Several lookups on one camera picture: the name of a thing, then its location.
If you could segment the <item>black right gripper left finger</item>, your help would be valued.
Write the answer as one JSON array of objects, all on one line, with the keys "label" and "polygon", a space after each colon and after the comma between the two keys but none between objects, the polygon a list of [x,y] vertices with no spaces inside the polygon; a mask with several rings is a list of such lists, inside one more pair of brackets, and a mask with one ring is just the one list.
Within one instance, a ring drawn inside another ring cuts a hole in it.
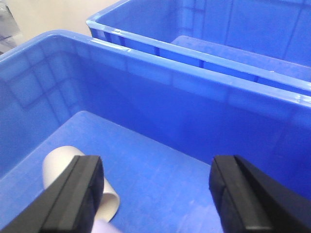
[{"label": "black right gripper left finger", "polygon": [[3,233],[89,233],[104,189],[100,156],[74,156],[56,180]]}]

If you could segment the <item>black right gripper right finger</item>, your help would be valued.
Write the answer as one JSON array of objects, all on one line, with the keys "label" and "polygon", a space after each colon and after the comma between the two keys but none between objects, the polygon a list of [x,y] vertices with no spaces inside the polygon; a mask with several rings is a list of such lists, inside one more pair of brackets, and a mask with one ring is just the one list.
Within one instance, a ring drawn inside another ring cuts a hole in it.
[{"label": "black right gripper right finger", "polygon": [[311,202],[237,155],[217,155],[209,189],[225,233],[309,233]]}]

